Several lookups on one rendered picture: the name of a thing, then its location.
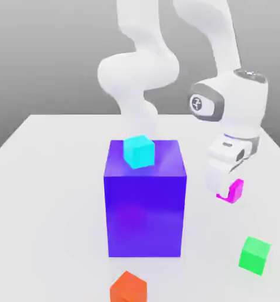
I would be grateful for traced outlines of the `small orange cube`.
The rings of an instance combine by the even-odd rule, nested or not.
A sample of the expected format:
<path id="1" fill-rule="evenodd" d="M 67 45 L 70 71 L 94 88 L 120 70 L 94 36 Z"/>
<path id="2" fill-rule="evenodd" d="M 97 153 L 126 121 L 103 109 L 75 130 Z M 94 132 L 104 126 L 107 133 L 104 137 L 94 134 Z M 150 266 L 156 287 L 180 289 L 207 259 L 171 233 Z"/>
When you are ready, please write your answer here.
<path id="1" fill-rule="evenodd" d="M 110 302 L 147 302 L 147 282 L 125 271 L 110 287 Z"/>

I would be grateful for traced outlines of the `small cyan cube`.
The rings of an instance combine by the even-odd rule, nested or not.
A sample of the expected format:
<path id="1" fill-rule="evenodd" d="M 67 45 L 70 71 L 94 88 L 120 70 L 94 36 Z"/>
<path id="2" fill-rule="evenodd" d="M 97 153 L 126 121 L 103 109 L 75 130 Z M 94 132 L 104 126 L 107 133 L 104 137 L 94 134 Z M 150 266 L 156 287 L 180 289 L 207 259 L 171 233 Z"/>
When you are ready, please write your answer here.
<path id="1" fill-rule="evenodd" d="M 123 141 L 123 158 L 132 169 L 155 164 L 155 143 L 145 135 L 134 136 Z"/>

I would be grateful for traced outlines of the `small magenta cube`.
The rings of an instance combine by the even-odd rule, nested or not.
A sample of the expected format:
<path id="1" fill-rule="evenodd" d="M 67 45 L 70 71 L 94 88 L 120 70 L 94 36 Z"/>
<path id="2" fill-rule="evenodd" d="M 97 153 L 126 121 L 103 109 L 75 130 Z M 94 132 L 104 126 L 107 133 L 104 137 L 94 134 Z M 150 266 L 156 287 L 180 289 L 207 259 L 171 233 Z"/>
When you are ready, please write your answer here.
<path id="1" fill-rule="evenodd" d="M 228 203 L 235 203 L 242 196 L 243 186 L 244 186 L 244 180 L 236 179 L 229 186 L 229 193 L 227 198 L 222 197 L 219 193 L 216 194 L 216 197 Z"/>

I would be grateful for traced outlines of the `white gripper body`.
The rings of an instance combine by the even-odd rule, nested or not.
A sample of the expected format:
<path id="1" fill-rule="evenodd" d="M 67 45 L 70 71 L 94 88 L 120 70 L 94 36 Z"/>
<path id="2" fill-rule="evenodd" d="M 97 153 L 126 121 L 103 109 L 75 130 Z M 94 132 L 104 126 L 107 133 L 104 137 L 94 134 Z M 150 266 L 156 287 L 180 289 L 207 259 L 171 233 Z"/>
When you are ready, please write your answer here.
<path id="1" fill-rule="evenodd" d="M 215 158 L 207 159 L 206 185 L 215 194 L 227 196 L 232 183 L 230 173 L 234 164 Z"/>

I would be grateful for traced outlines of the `small green cube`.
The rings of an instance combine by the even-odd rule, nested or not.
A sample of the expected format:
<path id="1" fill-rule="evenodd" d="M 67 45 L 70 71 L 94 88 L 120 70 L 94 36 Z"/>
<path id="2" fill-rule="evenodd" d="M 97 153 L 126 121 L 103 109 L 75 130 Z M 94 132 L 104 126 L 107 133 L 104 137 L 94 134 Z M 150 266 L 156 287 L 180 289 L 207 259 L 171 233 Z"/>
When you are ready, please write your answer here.
<path id="1" fill-rule="evenodd" d="M 239 267 L 259 276 L 263 274 L 271 244 L 254 237 L 247 237 L 239 259 Z"/>

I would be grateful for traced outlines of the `large purple box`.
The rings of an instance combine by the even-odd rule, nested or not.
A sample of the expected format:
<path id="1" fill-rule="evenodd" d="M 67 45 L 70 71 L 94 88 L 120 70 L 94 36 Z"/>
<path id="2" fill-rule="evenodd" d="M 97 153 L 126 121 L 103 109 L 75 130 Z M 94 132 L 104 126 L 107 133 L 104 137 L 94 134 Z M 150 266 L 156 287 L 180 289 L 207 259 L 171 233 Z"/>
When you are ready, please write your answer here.
<path id="1" fill-rule="evenodd" d="M 155 141 L 155 164 L 132 169 L 112 140 L 104 178 L 110 257 L 179 257 L 187 173 L 176 140 Z"/>

